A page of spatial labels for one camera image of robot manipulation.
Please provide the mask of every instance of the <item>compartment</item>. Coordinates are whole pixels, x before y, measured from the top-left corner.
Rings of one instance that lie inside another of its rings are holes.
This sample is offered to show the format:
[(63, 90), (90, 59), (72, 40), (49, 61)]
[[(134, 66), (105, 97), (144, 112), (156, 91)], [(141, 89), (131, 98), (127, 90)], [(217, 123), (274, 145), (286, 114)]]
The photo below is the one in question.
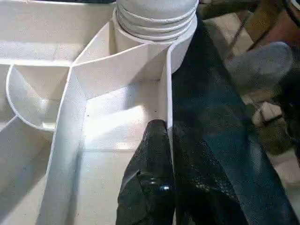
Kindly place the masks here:
[(9, 65), (0, 64), (0, 130), (14, 117), (14, 112), (9, 106), (5, 92), (5, 80), (8, 70)]
[(0, 143), (0, 224), (34, 224), (51, 143), (16, 116), (0, 131)]
[(13, 65), (7, 75), (7, 99), (26, 124), (53, 131), (69, 67)]
[(0, 2), (0, 61), (70, 65), (111, 19), (115, 4)]
[(144, 44), (72, 68), (38, 225), (115, 224), (121, 179), (147, 123), (172, 120), (167, 46)]
[(75, 65), (105, 58), (144, 43), (145, 40), (131, 36), (119, 26), (114, 10), (112, 19), (101, 28), (85, 47), (75, 60)]

